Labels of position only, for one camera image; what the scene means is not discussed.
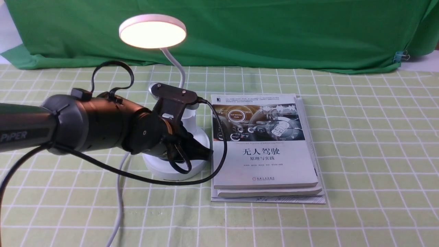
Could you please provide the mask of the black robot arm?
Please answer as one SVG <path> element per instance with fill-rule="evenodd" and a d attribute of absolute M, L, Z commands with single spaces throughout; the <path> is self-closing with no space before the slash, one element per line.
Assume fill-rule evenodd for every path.
<path fill-rule="evenodd" d="M 53 154 L 120 148 L 164 161 L 207 161 L 213 151 L 197 141 L 182 123 L 182 114 L 200 98 L 174 86 L 154 89 L 158 101 L 149 109 L 108 92 L 91 97 L 74 89 L 55 94 L 41 106 L 1 104 L 1 151 L 49 145 Z"/>

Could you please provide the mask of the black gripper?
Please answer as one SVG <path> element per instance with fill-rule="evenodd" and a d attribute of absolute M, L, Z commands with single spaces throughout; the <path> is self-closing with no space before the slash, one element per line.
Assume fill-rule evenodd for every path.
<path fill-rule="evenodd" d="M 184 162 L 183 156 L 179 153 L 182 151 L 190 161 L 210 160 L 210 148 L 197 141 L 194 135 L 184 127 L 182 121 L 179 121 L 178 128 L 172 126 L 172 132 L 169 133 L 168 126 L 163 127 L 158 144 L 151 148 L 152 156 L 168 161 L 167 154 L 171 153 L 174 162 Z"/>

